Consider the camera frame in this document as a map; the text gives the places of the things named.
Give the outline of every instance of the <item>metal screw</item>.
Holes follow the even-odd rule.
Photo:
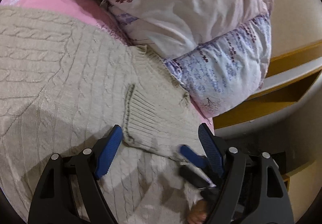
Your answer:
[[[230,147],[228,150],[230,153],[233,153],[233,154],[236,154],[238,152],[238,149],[235,147]]]
[[[265,158],[265,159],[269,159],[270,158],[270,154],[268,152],[263,152],[262,153],[262,156]]]
[[[90,149],[90,148],[86,148],[85,150],[83,150],[84,155],[88,155],[88,154],[91,154],[91,153],[92,153],[92,149]]]
[[[54,153],[50,158],[51,158],[52,160],[57,160],[57,159],[58,159],[58,157],[59,157],[59,155],[58,155],[57,153]]]

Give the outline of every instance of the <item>blue rubber finger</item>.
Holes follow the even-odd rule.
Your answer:
[[[180,153],[197,168],[204,169],[208,164],[208,161],[205,157],[194,153],[194,151],[187,145],[182,145],[180,147]]]
[[[117,126],[113,130],[109,141],[97,159],[97,167],[94,173],[97,179],[100,179],[108,172],[123,138],[122,128],[120,126]]]
[[[223,157],[212,140],[212,134],[210,135],[203,124],[198,128],[198,137],[203,150],[206,153],[211,169],[217,173],[219,177],[222,177],[224,174]]]

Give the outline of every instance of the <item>gray knit fabric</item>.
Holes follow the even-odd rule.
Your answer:
[[[172,159],[180,159],[181,144],[202,153],[197,137],[199,115],[188,92],[164,69],[157,54],[144,49],[132,54],[139,83],[129,88],[126,97],[125,141]]]
[[[123,46],[70,17],[0,7],[0,186],[24,220],[50,155],[77,154],[93,146],[114,124],[124,127],[127,96],[137,101],[134,95],[144,93],[146,103],[154,106],[154,119],[145,124],[150,131],[154,123],[158,130],[167,129],[167,138],[176,127],[165,124],[178,123],[178,117],[169,114],[167,122],[161,100],[176,100],[169,113],[176,104],[186,112],[186,116],[181,114],[186,121],[181,127],[198,124],[196,115],[189,112],[189,98],[180,87],[164,82],[172,85],[165,79],[160,60],[149,54],[145,49]],[[136,66],[137,55],[141,64]],[[151,74],[156,76],[154,82]],[[139,116],[134,112],[131,116],[132,106],[127,107],[128,139],[132,135],[146,149],[160,143],[171,156],[169,142],[158,139],[162,136],[153,133],[154,140],[145,139],[149,135],[137,138],[143,128],[134,131],[133,121]],[[119,223],[182,223],[195,191],[177,176],[177,169],[173,160],[122,144],[99,184]],[[76,203],[86,217],[78,193]]]

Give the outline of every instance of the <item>knit sweater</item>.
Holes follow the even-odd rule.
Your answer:
[[[119,124],[141,149],[121,144],[99,181],[115,218],[183,222],[194,190],[166,157],[180,143],[201,150],[199,119],[156,54],[70,17],[1,7],[0,85],[0,186],[24,220],[50,155],[75,155]]]

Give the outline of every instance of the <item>wooden furniture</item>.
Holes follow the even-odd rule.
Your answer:
[[[281,119],[313,85],[322,84],[321,0],[274,1],[272,57],[264,83],[246,101],[213,118],[219,136],[246,133]]]
[[[315,199],[314,188],[318,170],[318,162],[311,161],[282,176],[288,189],[295,221],[302,217]]]

